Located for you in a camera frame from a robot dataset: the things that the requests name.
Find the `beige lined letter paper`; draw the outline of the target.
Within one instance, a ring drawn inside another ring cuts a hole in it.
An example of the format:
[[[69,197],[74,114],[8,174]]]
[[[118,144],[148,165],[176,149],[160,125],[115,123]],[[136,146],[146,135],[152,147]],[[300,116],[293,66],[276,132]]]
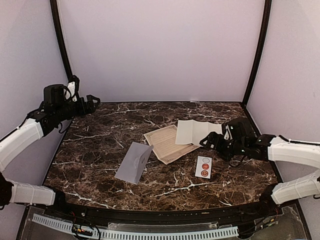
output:
[[[180,157],[196,150],[193,144],[176,144],[177,127],[170,125],[144,134],[157,159],[168,165]]]

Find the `grey envelope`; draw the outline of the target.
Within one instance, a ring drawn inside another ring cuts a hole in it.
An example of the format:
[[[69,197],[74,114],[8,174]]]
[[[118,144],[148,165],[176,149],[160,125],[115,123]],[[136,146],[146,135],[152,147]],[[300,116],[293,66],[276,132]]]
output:
[[[153,151],[153,145],[146,145],[133,142],[120,167],[118,168],[115,178],[131,184],[137,185],[143,174],[148,159]]]

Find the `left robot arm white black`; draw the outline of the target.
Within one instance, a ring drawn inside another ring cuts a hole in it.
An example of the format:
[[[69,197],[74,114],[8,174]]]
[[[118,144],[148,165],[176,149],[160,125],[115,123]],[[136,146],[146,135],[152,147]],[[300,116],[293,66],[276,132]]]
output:
[[[23,122],[0,140],[0,170],[7,166],[27,147],[47,136],[64,121],[96,111],[101,100],[93,95],[79,97],[77,81],[68,85],[53,84],[44,88],[39,108],[29,112]],[[0,177],[0,207],[29,204],[50,206],[60,218],[67,218],[70,206],[49,187],[32,185]]]

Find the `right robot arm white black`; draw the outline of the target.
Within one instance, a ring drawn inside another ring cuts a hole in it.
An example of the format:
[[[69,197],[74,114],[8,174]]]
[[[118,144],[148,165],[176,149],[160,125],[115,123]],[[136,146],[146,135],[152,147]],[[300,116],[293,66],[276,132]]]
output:
[[[229,162],[235,156],[271,162],[290,162],[319,169],[320,144],[291,140],[282,135],[262,134],[256,136],[247,118],[238,117],[222,124],[222,133],[213,130],[200,140],[200,146],[216,150]],[[275,205],[313,196],[320,197],[320,171],[297,179],[275,183],[266,187],[255,205],[255,213],[266,217]]]

